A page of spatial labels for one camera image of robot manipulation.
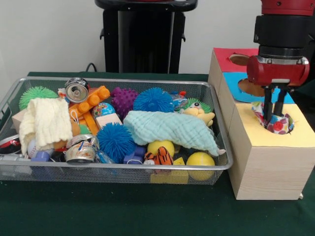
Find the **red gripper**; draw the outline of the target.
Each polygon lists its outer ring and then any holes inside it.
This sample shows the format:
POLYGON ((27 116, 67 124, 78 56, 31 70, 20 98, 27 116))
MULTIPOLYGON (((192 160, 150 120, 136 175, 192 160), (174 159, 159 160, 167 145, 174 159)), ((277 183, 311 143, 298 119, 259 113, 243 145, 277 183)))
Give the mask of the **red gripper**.
MULTIPOLYGON (((256 85, 286 84, 293 87, 301 86, 310 72, 307 58, 272 59, 261 56, 251 56, 247 64, 248 80, 256 85)), ((284 99, 287 94, 285 87, 277 87, 280 92, 274 106, 274 115, 282 116, 284 99)), ((264 123, 269 123, 272 116, 272 89, 264 88, 264 123)))

